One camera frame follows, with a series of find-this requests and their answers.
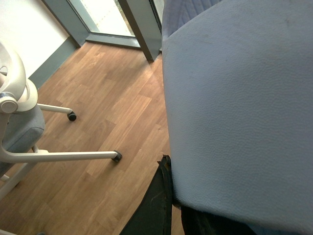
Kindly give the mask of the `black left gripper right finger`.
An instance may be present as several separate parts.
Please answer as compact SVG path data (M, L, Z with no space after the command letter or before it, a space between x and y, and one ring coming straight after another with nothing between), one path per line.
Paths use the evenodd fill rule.
M181 207L181 222L186 235L255 235L246 224L190 207Z

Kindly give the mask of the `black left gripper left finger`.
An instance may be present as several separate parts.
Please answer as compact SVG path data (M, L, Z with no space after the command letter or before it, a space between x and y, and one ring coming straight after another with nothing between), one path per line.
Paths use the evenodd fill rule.
M138 208L120 232L122 235L170 235L173 186L171 159L164 155Z

